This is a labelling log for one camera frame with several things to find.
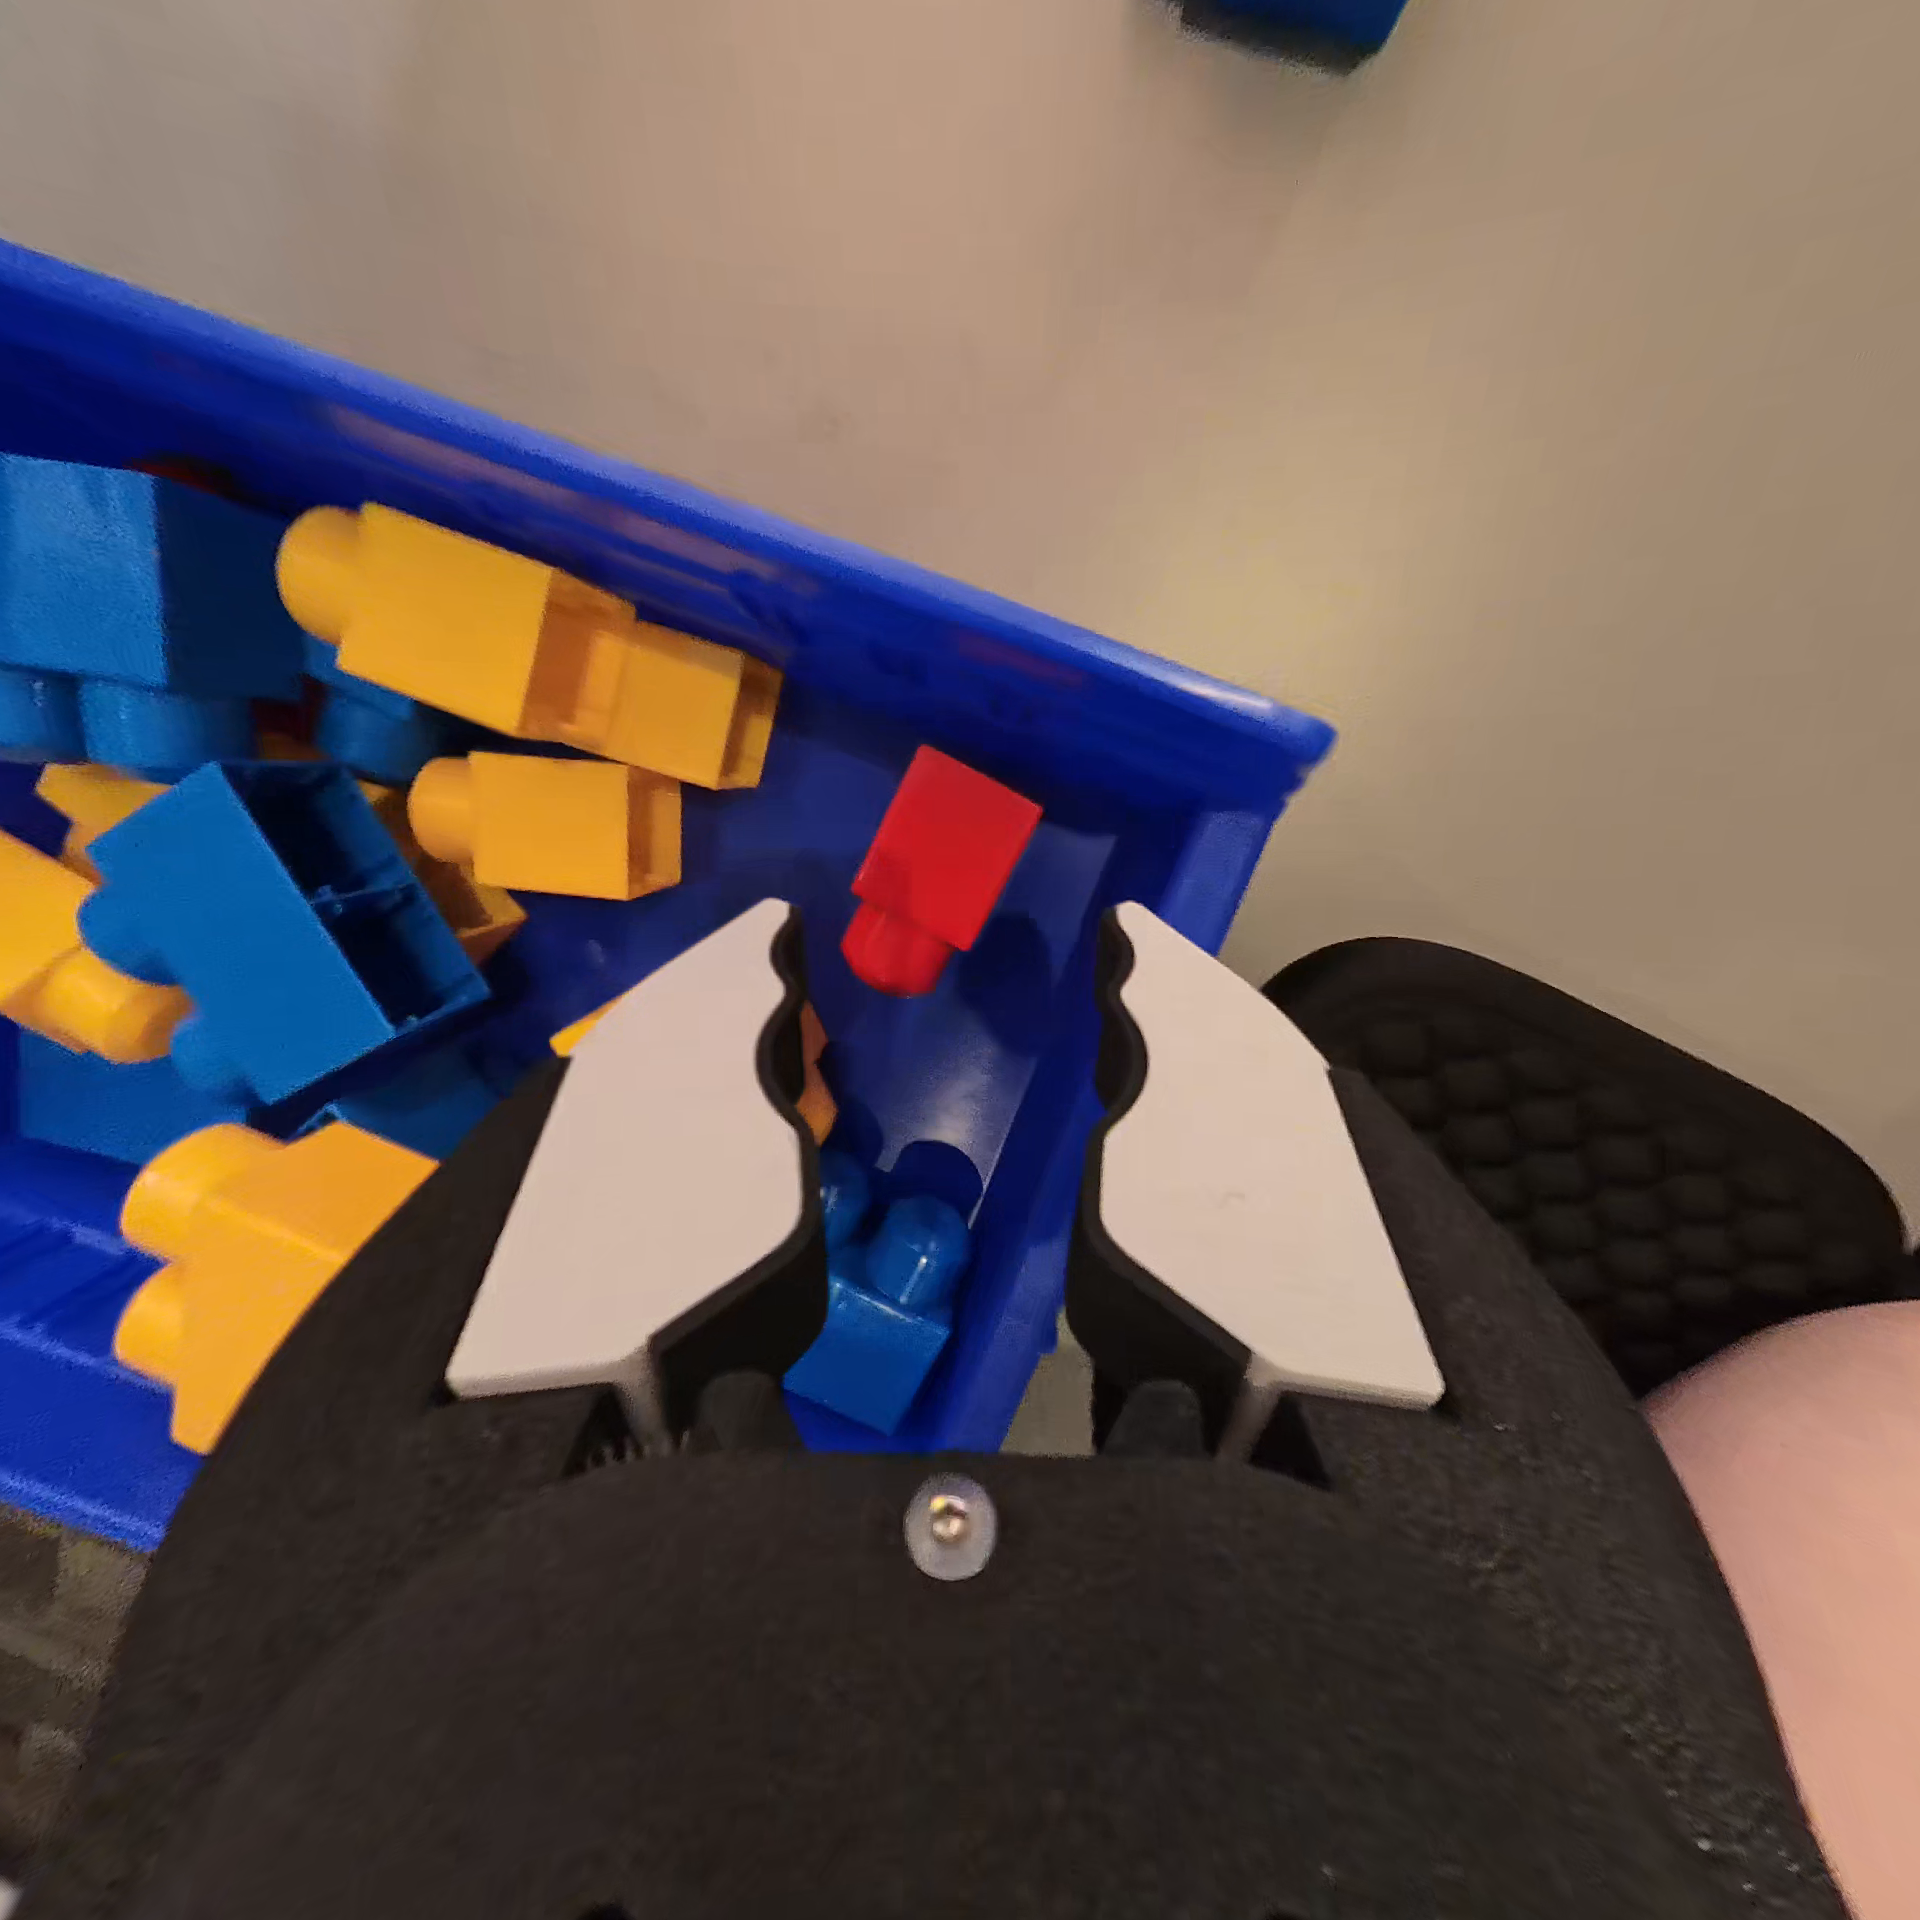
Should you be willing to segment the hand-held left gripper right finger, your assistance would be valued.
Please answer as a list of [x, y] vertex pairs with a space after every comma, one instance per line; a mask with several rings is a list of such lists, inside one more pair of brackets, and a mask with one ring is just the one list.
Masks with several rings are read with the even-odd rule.
[[1117, 1402], [1175, 1384], [1213, 1453], [1280, 1404], [1434, 1411], [1447, 1385], [1332, 1069], [1142, 902], [1095, 956], [1095, 1101], [1063, 1313]]

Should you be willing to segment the pile of toy blocks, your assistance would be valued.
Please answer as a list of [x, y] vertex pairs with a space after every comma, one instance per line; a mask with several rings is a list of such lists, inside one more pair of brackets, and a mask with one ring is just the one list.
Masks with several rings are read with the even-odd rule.
[[512, 550], [366, 504], [279, 538], [277, 593], [341, 675], [541, 755], [425, 760], [407, 830], [354, 762], [184, 763], [88, 868], [5, 834], [5, 1025], [168, 1065], [216, 1121], [170, 1136], [117, 1235], [148, 1270], [108, 1368], [213, 1451], [288, 1338], [506, 1092], [473, 938], [425, 880], [629, 905], [680, 882], [680, 785], [757, 785], [780, 675]]

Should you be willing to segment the person's right forearm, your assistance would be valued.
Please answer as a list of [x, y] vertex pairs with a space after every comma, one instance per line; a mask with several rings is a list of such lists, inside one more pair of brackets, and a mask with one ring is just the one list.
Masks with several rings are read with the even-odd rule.
[[1852, 1915], [1917, 1915], [1917, 1305], [1758, 1332], [1642, 1402]]

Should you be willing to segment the black wrist rest pad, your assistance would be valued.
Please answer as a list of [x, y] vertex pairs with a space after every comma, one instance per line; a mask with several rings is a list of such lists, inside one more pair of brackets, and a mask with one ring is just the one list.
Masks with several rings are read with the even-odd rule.
[[1640, 1402], [1799, 1316], [1914, 1301], [1913, 1236], [1857, 1153], [1541, 978], [1368, 938], [1263, 996], [1402, 1118]]

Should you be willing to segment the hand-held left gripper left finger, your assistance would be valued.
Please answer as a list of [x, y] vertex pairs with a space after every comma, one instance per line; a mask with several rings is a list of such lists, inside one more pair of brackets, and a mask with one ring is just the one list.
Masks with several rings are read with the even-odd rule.
[[471, 1236], [445, 1393], [590, 1388], [688, 1434], [714, 1381], [777, 1381], [828, 1310], [804, 929], [777, 897], [625, 990], [444, 1165]]

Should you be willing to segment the red one-stud block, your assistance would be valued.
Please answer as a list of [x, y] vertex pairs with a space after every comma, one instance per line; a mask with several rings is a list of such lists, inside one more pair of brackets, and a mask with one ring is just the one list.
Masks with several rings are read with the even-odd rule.
[[869, 990], [914, 1000], [976, 946], [1041, 824], [1041, 805], [920, 746], [855, 880], [840, 942]]

